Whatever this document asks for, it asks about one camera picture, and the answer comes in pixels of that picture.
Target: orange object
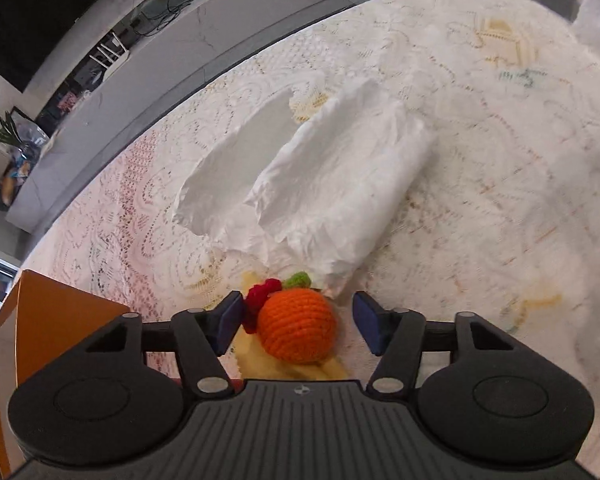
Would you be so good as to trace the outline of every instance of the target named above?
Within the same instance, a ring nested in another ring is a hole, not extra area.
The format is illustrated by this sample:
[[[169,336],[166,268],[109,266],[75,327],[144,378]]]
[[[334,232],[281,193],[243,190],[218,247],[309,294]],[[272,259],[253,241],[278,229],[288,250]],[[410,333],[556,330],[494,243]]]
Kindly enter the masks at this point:
[[[258,314],[258,336],[273,357],[292,364],[326,359],[336,337],[336,319],[324,296],[310,288],[273,294]]]
[[[0,471],[24,463],[7,405],[19,384],[128,307],[24,270],[0,308]]]

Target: orange chair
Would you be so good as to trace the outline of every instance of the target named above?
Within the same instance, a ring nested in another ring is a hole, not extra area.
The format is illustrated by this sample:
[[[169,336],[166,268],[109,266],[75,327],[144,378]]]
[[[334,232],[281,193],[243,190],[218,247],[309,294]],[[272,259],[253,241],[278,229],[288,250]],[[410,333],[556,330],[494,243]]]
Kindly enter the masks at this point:
[[[0,308],[0,472],[24,463],[7,406],[16,387],[128,307],[24,270]]]

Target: tablecloth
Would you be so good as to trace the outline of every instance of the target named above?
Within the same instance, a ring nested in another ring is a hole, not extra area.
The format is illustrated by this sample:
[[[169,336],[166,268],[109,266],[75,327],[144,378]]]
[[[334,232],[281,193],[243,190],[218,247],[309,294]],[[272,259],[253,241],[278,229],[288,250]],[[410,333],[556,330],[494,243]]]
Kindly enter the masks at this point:
[[[266,271],[172,222],[187,175],[280,89],[304,96],[302,116],[360,75],[423,115],[438,142],[337,301],[338,356],[361,380],[377,361],[352,324],[355,289],[428,319],[473,310],[591,391],[579,458],[600,474],[600,62],[532,0],[373,0],[274,44],[133,142],[24,267],[147,320],[212,306],[242,272]],[[239,373],[231,355],[223,363]],[[152,364],[177,374],[164,356]]]

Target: paper towel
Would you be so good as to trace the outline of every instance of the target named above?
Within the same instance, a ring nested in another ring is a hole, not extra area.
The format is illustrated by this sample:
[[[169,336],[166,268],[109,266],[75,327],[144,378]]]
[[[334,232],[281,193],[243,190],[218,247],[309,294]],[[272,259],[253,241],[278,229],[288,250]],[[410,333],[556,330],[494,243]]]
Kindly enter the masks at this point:
[[[275,95],[194,169],[174,219],[224,250],[304,269],[336,296],[422,168],[432,133],[371,79],[351,81],[300,127]]]

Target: orange crochet ball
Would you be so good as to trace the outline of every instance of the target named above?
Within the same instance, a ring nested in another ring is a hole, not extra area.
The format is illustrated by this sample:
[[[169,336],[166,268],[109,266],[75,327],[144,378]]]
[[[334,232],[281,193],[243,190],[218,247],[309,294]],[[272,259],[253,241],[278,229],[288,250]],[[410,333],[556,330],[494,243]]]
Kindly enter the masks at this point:
[[[336,338],[336,319],[327,300],[310,288],[273,294],[258,314],[258,336],[265,351],[292,364],[325,359]]]

